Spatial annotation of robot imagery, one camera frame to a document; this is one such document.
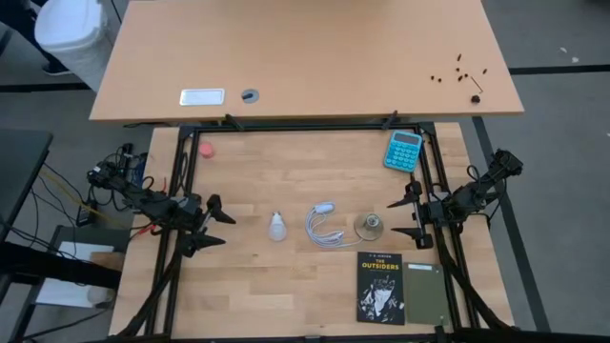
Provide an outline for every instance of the book cover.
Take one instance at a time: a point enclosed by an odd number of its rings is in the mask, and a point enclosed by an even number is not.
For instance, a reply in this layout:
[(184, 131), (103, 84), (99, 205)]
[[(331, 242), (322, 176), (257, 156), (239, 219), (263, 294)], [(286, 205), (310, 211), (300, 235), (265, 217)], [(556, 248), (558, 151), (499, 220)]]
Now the book cover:
[(402, 255), (359, 252), (356, 320), (404, 325)]

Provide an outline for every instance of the gray carpet floor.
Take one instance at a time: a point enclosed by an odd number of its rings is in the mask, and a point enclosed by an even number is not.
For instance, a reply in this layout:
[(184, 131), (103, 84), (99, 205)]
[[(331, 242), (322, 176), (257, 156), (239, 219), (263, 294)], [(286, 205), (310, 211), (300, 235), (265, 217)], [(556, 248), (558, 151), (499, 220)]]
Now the gray carpet floor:
[[(610, 63), (610, 2), (603, 0), (486, 0), (484, 6), (509, 67)], [(0, 57), (0, 85), (74, 82), (49, 79), (39, 70), (42, 58), (21, 37), (13, 36)], [(557, 332), (610, 335), (610, 241), (606, 211), (610, 208), (610, 73), (516, 76), (514, 82), (526, 114), (485, 119), (496, 148), (515, 153), (525, 163), (522, 176), (511, 180), (509, 193), (542, 300)], [(137, 151), (148, 148), (150, 128), (123, 129), (88, 121), (94, 94), (60, 91), (0, 94), (0, 127), (52, 131), (48, 162), (78, 188), (87, 188), (85, 172), (124, 142)], [(475, 165), (485, 163), (474, 127), (459, 119)], [(34, 186), (42, 192), (41, 186)], [(68, 211), (76, 208), (65, 202)], [(33, 231), (31, 199), (15, 225)], [(40, 235), (49, 239), (66, 218), (45, 205)], [(128, 214), (121, 220), (130, 222)], [(501, 216), (492, 223), (498, 262), (517, 325), (534, 324)], [(6, 341), (26, 287), (13, 286), (0, 307), (0, 341)], [(73, 321), (87, 310), (40, 307), (29, 332)], [(74, 342), (105, 336), (107, 313), (43, 342)]]

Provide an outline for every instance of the wooden table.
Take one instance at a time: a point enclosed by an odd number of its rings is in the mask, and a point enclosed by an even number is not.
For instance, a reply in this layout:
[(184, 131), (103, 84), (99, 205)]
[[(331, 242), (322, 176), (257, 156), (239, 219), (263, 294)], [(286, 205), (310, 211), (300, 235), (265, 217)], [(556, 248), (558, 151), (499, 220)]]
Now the wooden table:
[[(470, 180), (461, 130), (458, 124), (436, 126), (447, 177), (455, 189)], [(177, 133), (177, 129), (154, 131), (147, 175), (170, 180)], [(415, 225), (411, 208), (386, 209), (402, 197), (408, 182), (407, 173), (382, 166), (390, 134), (205, 134), (202, 139), (213, 144), (216, 155), (209, 160), (198, 156), (193, 191), (204, 199), (219, 193), (224, 211), (237, 224), (212, 223), (209, 234), (225, 239), (227, 244), (183, 259), (173, 338), (431, 333), (433, 327), (426, 325), (356, 322), (355, 252), (395, 252), (402, 254), (404, 262), (438, 263), (436, 249), (418, 251), (409, 237), (388, 230), (374, 242), (325, 250), (311, 242), (305, 232), (307, 211), (321, 201), (336, 202), (336, 212), (324, 228), (344, 230), (348, 242), (356, 239), (353, 220), (362, 212), (378, 213), (386, 228)], [(416, 177), (421, 179), (420, 167)], [(154, 186), (160, 188), (162, 184), (155, 182)], [(286, 240), (280, 243), (267, 236), (274, 211), (281, 211), (288, 228)], [(134, 224), (146, 221), (136, 218)], [(499, 318), (511, 323), (484, 218), (471, 217), (461, 240), (474, 287)], [(150, 235), (130, 244), (111, 333), (126, 325), (147, 296), (157, 247), (158, 236)], [(466, 320), (461, 292), (457, 295), (462, 320)], [(158, 332), (165, 300), (161, 301)]]
[[(185, 89), (224, 89), (224, 103), (182, 107)], [(523, 112), (480, 0), (130, 1), (91, 119), (393, 111)]]

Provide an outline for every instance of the white light bulb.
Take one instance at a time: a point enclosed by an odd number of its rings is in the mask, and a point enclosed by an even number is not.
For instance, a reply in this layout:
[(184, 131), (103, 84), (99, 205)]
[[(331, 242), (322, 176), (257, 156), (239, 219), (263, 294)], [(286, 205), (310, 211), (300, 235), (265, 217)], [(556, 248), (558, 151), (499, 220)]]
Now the white light bulb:
[(286, 226), (282, 220), (279, 212), (274, 212), (274, 216), (271, 219), (271, 225), (269, 226), (269, 238), (275, 242), (279, 242), (286, 238)]

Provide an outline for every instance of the blue calculator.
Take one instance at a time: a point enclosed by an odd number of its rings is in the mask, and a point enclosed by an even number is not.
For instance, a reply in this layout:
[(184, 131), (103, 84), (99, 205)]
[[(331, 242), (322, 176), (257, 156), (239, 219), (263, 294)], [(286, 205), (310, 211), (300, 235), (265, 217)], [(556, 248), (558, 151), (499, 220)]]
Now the blue calculator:
[(385, 152), (383, 165), (403, 172), (413, 172), (416, 169), (422, 140), (417, 134), (394, 131), (388, 150)]

